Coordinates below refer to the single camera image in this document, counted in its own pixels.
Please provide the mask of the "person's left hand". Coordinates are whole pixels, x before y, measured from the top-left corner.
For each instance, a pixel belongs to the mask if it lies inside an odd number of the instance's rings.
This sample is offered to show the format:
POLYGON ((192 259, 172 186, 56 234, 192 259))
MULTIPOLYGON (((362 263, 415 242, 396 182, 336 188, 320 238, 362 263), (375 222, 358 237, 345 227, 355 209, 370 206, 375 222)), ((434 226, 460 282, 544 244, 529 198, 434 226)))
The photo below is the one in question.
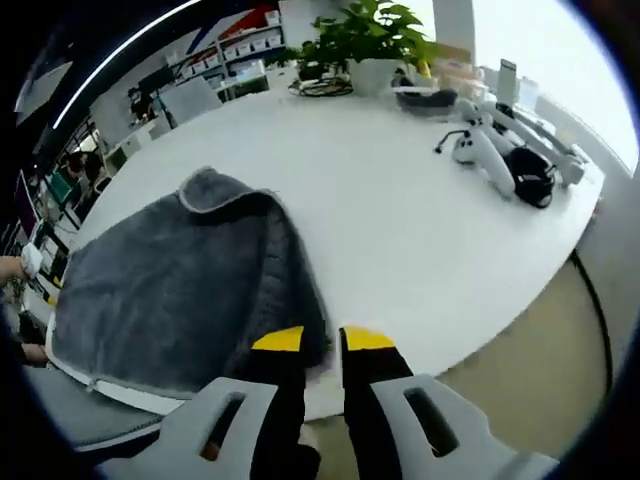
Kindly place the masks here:
POLYGON ((0 288, 13 279, 24 280, 26 273, 23 267, 22 259, 18 256, 1 256, 0 257, 0 288))

